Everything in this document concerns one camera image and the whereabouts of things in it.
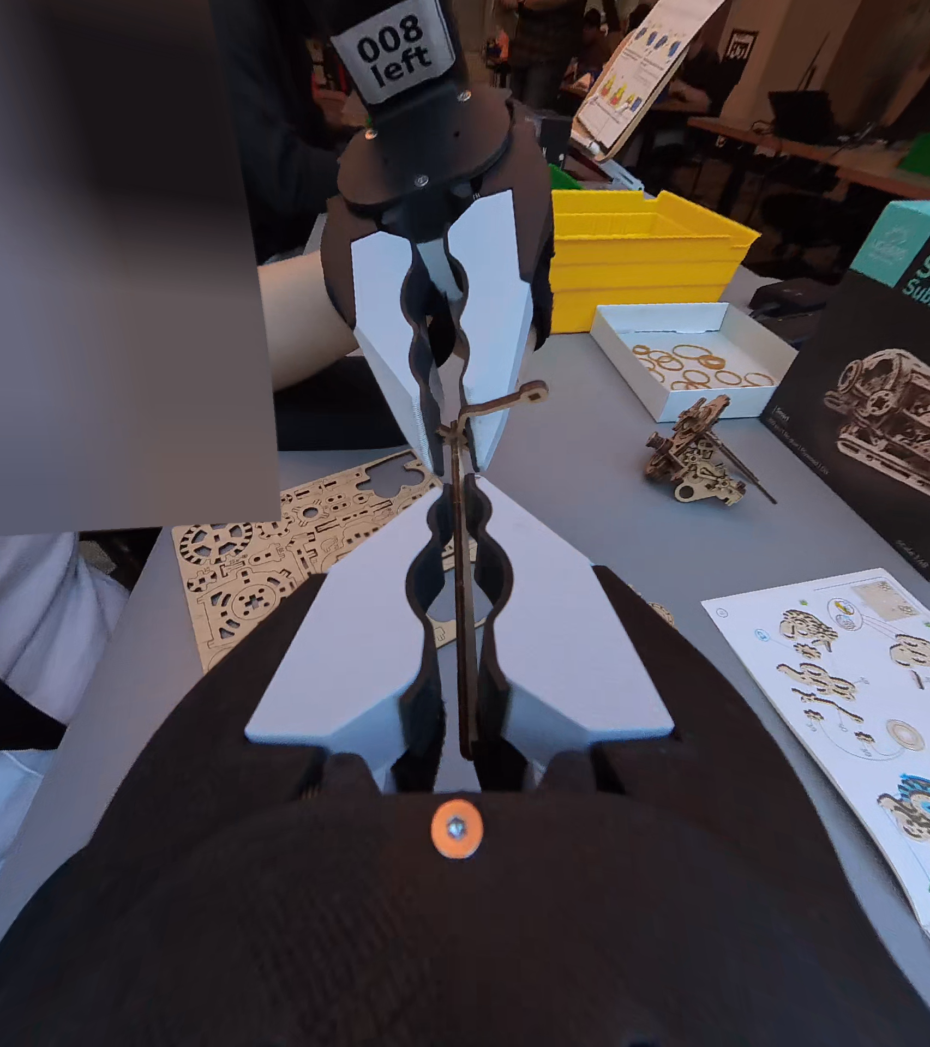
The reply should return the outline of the grey desk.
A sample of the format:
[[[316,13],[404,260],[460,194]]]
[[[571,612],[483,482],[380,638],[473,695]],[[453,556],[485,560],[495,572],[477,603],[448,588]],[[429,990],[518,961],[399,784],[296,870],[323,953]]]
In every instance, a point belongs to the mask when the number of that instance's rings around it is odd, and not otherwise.
[[[550,337],[529,366],[550,399],[513,413],[489,477],[589,559],[666,606],[739,691],[785,753],[856,897],[930,1006],[930,942],[895,879],[703,609],[722,595],[865,569],[886,569],[930,609],[930,583],[758,421],[721,430],[777,504],[751,493],[732,509],[681,506],[641,477],[655,422],[588,334]],[[1,870],[0,940],[34,891],[90,839],[147,740],[200,677],[178,556],[163,536]]]

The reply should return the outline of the thin wooden stick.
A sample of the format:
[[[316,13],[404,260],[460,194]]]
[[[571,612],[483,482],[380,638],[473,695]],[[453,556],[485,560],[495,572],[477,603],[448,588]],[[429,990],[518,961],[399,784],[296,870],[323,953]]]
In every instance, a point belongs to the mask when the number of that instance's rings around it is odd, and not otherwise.
[[[473,760],[477,734],[477,633],[472,570],[467,528],[467,504],[463,452],[467,447],[466,425],[453,422],[447,433],[450,447],[451,509],[453,524],[453,610],[457,634],[458,745],[461,756]]]

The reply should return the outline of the background brown table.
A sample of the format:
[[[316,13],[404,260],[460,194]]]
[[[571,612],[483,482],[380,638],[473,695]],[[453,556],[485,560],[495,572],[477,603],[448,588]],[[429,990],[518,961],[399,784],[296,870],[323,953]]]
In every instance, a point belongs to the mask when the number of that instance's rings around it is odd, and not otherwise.
[[[773,158],[780,156],[800,158],[813,164],[833,168],[839,180],[846,184],[861,185],[908,200],[930,200],[930,177],[901,170],[898,156],[884,149],[856,147],[853,149],[811,144],[781,138],[771,132],[757,132],[751,128],[735,127],[710,116],[691,116],[688,127],[712,135],[716,140],[738,143],[729,162],[731,173],[719,191],[716,210],[729,215],[734,208],[746,173],[757,154]]]

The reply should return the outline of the person's left forearm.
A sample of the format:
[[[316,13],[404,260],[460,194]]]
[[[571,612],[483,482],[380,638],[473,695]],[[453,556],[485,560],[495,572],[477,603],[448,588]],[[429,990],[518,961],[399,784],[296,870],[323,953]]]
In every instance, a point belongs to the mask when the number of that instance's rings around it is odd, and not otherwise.
[[[318,251],[257,269],[274,392],[298,386],[357,350],[327,295]]]

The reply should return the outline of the yellow plastic bin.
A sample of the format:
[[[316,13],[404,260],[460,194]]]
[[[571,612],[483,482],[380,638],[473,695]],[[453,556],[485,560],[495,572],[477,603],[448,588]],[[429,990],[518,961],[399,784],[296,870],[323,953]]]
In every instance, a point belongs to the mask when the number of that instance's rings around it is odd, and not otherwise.
[[[673,192],[554,190],[550,332],[589,332],[597,307],[719,300],[759,231]]]

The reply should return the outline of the wooden mechanical model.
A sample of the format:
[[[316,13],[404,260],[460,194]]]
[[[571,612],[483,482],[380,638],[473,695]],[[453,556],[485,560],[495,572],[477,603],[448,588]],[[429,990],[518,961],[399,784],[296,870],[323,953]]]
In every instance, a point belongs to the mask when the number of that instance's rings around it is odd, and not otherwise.
[[[645,477],[671,485],[681,504],[716,498],[731,507],[741,502],[748,487],[754,487],[771,504],[778,504],[715,431],[730,404],[727,395],[710,400],[699,398],[680,414],[670,436],[651,435],[646,446],[652,456],[645,466]]]

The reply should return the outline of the black pouch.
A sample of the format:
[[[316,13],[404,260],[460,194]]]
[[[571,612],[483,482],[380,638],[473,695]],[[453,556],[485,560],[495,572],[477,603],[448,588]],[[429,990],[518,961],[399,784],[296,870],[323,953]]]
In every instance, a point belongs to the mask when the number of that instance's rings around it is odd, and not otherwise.
[[[772,281],[757,288],[748,303],[755,320],[809,315],[824,309],[837,287],[812,279]]]

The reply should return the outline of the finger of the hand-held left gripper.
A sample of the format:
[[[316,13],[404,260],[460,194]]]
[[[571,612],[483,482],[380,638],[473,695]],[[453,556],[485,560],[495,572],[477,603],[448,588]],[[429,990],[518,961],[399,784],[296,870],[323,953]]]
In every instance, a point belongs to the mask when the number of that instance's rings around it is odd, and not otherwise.
[[[532,328],[532,291],[521,277],[512,191],[478,198],[447,228],[444,246],[463,285],[458,324],[467,359],[459,379],[460,406],[474,406],[517,388]]]
[[[431,281],[408,240],[386,231],[353,241],[358,346],[388,407],[423,466],[444,474],[444,395],[425,316]]]

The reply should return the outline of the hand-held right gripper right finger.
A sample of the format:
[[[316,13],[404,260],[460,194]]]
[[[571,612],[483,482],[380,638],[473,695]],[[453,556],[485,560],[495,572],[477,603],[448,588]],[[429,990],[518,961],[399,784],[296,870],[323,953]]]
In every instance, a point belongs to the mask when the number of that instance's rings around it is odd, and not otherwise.
[[[482,790],[518,792],[564,752],[669,736],[674,722],[589,561],[489,480],[466,478],[474,581],[490,602],[477,664],[472,759]]]

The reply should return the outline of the laser-cut wooden parts sheet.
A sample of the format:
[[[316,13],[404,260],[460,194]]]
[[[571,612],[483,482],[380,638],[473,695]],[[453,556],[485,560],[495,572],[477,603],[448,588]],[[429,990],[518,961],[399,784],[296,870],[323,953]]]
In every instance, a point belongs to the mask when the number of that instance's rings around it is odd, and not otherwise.
[[[281,491],[273,521],[173,528],[202,670],[209,672],[309,577],[440,486],[407,450]]]

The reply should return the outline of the black laptop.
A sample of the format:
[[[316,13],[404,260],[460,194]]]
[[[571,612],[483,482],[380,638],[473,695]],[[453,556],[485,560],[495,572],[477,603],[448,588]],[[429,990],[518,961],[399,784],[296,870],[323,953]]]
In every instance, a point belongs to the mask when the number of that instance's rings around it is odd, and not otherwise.
[[[772,133],[776,137],[811,146],[828,146],[838,141],[839,128],[827,91],[770,91],[769,102]]]

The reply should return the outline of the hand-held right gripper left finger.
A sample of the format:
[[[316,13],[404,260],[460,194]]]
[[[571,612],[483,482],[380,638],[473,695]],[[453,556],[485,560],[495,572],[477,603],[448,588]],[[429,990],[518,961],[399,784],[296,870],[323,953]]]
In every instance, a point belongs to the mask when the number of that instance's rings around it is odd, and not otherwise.
[[[323,576],[246,726],[251,744],[358,756],[394,792],[434,790],[446,710],[429,610],[450,517],[449,489],[431,489]]]

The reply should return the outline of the black model kit box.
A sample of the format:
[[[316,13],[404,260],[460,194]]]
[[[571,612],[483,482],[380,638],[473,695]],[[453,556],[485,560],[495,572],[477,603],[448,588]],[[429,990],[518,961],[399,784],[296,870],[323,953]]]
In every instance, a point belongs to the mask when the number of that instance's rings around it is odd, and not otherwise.
[[[930,201],[881,214],[761,421],[930,581]]]

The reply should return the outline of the pile of rubber bands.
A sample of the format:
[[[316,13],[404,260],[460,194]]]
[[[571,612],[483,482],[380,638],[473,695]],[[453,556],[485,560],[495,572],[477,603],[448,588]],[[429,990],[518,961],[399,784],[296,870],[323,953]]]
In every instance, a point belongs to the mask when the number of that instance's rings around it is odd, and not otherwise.
[[[657,382],[671,392],[712,388],[763,388],[777,384],[762,372],[737,372],[728,361],[704,347],[683,344],[664,348],[632,346],[632,356]]]

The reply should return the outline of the small wooden lever piece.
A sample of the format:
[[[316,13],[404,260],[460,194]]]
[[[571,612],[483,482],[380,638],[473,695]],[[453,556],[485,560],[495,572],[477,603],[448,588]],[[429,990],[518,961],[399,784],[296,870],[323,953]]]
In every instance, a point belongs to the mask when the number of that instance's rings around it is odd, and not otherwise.
[[[461,442],[464,440],[477,444],[475,418],[492,416],[492,414],[508,411],[519,404],[538,404],[548,400],[550,389],[542,380],[523,383],[510,394],[477,403],[465,403],[458,411],[457,418],[450,423],[441,423],[435,427],[435,432],[445,441]]]

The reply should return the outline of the instruction booklet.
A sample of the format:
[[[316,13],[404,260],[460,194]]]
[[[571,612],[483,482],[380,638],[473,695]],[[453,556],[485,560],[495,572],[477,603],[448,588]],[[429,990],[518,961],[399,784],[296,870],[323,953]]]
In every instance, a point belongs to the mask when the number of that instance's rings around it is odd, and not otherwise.
[[[930,611],[882,569],[708,599],[930,939]]]

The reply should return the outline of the white cardboard tray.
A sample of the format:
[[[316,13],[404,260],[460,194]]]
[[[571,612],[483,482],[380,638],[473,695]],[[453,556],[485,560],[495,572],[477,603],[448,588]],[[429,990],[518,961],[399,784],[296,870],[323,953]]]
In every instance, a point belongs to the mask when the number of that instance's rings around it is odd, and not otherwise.
[[[601,306],[597,307],[590,333],[658,423],[674,422],[699,398],[710,400],[719,395],[731,399],[723,419],[757,418],[798,356],[797,350],[762,324],[724,302]],[[683,344],[710,350],[727,360],[731,370],[772,375],[777,384],[671,392],[657,382],[630,351],[632,346],[667,350]]]

